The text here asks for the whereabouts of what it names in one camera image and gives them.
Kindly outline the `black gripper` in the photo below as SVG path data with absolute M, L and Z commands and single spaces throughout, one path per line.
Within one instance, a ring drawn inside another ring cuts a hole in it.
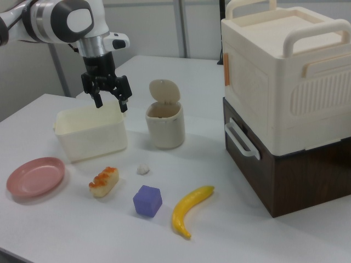
M 100 91 L 105 91 L 118 99 L 120 110 L 125 113 L 132 91 L 126 76 L 116 76 L 112 53 L 94 58 L 83 57 L 83 61 L 87 70 L 81 75 L 83 89 L 94 100 L 96 108 L 103 106 Z

